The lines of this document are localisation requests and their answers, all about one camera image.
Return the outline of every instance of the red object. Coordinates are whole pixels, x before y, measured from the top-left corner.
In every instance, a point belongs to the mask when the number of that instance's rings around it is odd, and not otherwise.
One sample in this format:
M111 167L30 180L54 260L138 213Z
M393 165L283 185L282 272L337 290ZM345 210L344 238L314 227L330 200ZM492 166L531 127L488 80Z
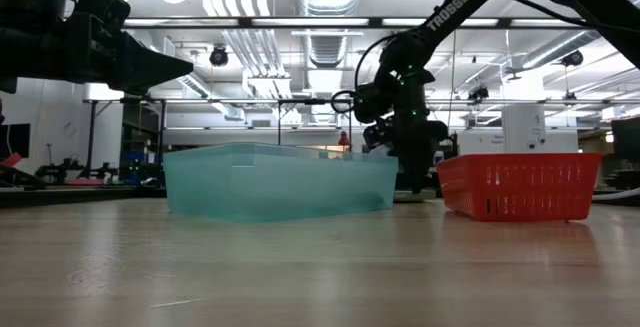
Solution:
M2 165L4 167L14 167L20 161L22 161L22 156L20 156L17 153L14 153L11 156L9 156L9 158L7 158L6 160L2 161L2 163L0 163L0 165Z
M599 153L468 155L437 164L445 205L479 221L582 220Z
M342 131L340 133L340 141L338 141L340 146L349 146L351 145L351 141L349 141L349 137L347 137L347 132Z

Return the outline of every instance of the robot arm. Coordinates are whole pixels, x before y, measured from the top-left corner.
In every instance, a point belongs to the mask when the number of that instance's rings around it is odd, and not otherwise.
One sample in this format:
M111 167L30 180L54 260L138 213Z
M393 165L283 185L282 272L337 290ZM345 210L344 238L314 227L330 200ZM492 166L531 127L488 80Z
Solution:
M423 24L392 37L381 54L373 83L358 85L356 81L355 93L341 93L353 95L353 110L360 122L375 122L364 132L368 147L390 145L413 180L414 192L421 189L434 149L448 135L444 123L427 121L430 111L425 105L424 85L435 78L423 67L437 46L487 1L445 0ZM640 34L630 31L640 25L640 10L631 2L552 1L574 8L587 23L601 26L596 29L640 68ZM394 115L382 120L391 109Z
M106 83L144 95L193 71L189 62L153 52L122 31L124 0L0 0L0 91L15 93L18 77Z

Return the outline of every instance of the speaker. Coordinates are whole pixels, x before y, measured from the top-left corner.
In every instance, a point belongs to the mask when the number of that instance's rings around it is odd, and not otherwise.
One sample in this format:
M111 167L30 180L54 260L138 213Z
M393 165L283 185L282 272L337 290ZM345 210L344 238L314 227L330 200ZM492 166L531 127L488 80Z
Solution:
M560 64L565 67L580 66L582 62L584 62L584 56L580 51L572 52L560 60Z
M209 62L211 62L214 67L227 65L229 62L229 55L227 54L226 49L227 47L224 45L216 45L213 47L213 52L211 53L211 56L209 56Z

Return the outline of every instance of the teal plastic bin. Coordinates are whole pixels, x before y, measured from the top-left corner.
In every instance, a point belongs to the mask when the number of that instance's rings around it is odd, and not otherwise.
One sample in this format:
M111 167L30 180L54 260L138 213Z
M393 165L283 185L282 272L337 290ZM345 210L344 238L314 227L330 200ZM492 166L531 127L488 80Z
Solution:
M165 155L169 210L236 222L393 206L395 157L257 143Z

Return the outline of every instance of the table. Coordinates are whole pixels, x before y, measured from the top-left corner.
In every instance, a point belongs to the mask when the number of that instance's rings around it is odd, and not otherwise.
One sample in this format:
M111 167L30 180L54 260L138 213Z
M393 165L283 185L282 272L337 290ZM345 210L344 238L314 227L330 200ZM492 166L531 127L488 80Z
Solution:
M623 326L640 209L481 223L441 202L283 223L162 199L0 210L6 326Z

